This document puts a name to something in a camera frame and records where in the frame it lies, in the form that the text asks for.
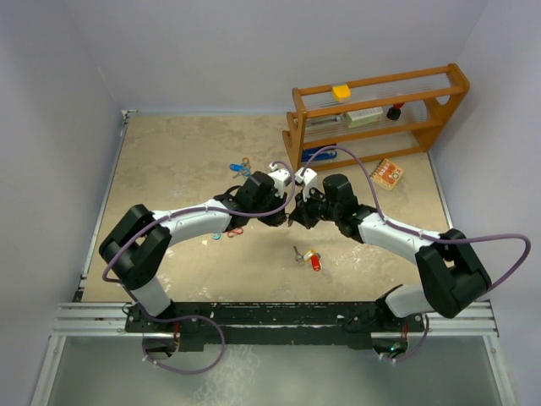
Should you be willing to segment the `key with blue tag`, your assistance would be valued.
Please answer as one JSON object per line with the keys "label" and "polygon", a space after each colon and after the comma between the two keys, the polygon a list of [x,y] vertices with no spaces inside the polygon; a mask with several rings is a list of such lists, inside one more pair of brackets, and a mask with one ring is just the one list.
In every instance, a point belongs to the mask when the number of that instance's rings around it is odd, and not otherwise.
{"label": "key with blue tag", "polygon": [[234,172],[242,172],[246,169],[246,167],[243,165],[243,164],[235,164],[235,163],[232,163],[229,165],[229,168],[234,171]]}

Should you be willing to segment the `red S carabiner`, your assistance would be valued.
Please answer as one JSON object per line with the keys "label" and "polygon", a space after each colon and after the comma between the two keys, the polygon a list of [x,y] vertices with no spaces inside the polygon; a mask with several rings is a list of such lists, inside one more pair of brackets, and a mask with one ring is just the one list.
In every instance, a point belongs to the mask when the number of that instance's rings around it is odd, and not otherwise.
{"label": "red S carabiner", "polygon": [[240,228],[234,228],[232,230],[229,230],[227,232],[227,237],[228,238],[234,238],[234,237],[237,237],[238,235],[242,235],[244,232],[243,228],[240,227]]}

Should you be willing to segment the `key with yellow tag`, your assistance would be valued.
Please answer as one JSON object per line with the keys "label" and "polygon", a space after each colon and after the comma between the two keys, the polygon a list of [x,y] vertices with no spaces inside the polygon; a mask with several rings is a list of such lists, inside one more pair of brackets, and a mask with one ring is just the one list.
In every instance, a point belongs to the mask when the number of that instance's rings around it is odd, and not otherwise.
{"label": "key with yellow tag", "polygon": [[295,261],[298,264],[305,264],[307,262],[310,262],[311,258],[316,254],[314,250],[307,250],[306,252],[302,253],[297,246],[294,246],[293,250],[295,253]]}

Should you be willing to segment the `key with red tag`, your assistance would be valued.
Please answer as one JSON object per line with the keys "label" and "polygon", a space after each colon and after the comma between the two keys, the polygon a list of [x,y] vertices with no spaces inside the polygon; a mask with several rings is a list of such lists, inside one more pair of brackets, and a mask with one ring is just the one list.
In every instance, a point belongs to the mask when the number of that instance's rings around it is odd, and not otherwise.
{"label": "key with red tag", "polygon": [[315,272],[320,272],[321,271],[322,265],[321,265],[321,260],[320,260],[320,254],[319,253],[315,253],[315,254],[313,254],[311,256],[310,263],[311,263],[312,269]]}

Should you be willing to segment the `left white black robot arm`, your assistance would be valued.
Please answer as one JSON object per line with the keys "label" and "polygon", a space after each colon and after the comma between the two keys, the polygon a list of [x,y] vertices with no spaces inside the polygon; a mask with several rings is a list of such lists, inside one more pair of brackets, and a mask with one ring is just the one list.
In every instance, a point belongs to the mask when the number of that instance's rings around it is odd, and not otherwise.
{"label": "left white black robot arm", "polygon": [[118,283],[145,314],[145,323],[164,332],[182,319],[157,278],[167,250],[204,234],[236,231],[252,218],[272,227],[283,224],[292,198],[286,187],[294,185],[292,171],[274,167],[196,206],[172,211],[132,206],[99,247],[107,264],[102,279]]}

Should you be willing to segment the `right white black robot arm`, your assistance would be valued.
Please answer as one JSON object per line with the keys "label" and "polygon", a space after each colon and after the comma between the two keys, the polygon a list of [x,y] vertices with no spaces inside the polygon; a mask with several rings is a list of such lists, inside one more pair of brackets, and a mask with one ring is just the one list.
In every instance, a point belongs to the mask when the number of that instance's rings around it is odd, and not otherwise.
{"label": "right white black robot arm", "polygon": [[395,331],[407,316],[425,312],[451,319],[491,288],[489,274],[472,246],[456,243],[464,237],[460,231],[426,233],[413,228],[408,233],[405,224],[392,227],[374,207],[360,204],[345,175],[326,177],[322,190],[315,187],[316,180],[311,169],[295,174],[301,191],[289,222],[307,229],[320,221],[333,222],[343,236],[380,247],[418,269],[420,284],[401,285],[381,297],[383,305],[375,318],[382,329]]}

